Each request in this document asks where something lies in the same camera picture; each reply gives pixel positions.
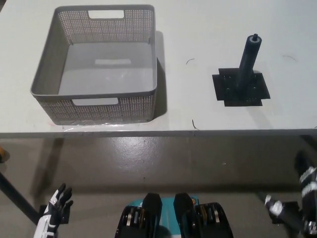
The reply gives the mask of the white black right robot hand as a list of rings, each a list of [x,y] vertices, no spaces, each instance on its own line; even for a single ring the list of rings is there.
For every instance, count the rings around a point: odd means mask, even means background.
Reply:
[[[306,238],[317,236],[317,167],[304,151],[299,151],[294,160],[301,188],[302,209],[292,203],[274,199],[271,195],[260,193],[265,208],[272,218],[281,221],[292,230]]]

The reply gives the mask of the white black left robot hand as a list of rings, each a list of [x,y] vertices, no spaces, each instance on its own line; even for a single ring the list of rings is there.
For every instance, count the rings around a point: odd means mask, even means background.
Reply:
[[[57,238],[58,228],[62,224],[63,217],[70,211],[73,205],[72,188],[66,188],[63,183],[50,198],[43,215],[39,218],[34,233],[34,238]]]

